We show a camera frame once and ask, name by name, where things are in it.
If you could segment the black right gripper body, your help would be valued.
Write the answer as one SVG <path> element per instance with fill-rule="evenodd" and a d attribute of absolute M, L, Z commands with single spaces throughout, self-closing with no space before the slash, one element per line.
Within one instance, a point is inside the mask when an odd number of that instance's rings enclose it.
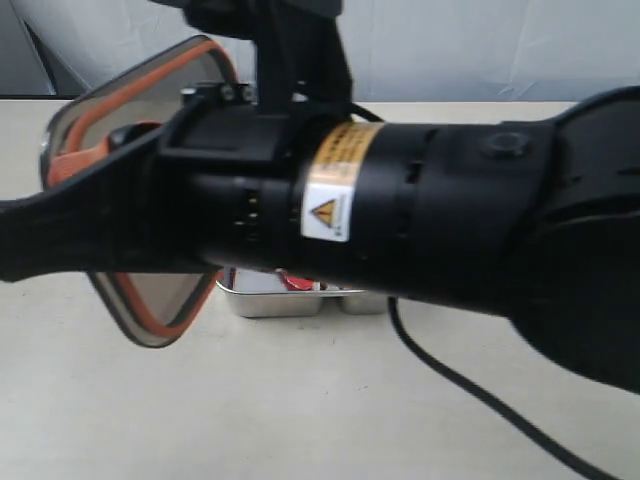
<path fill-rule="evenodd" d="M 320 144 L 320 104 L 191 100 L 144 129 L 134 269 L 204 273 L 223 266 L 311 276 L 300 232 L 303 180 Z"/>

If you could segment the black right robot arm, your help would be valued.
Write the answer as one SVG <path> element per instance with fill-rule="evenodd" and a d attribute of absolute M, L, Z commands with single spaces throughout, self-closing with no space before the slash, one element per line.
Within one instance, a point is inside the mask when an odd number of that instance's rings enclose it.
<path fill-rule="evenodd" d="M 354 123 L 211 95 L 1 205 L 1 278 L 282 269 L 509 319 L 639 389 L 639 91 L 498 124 Z"/>

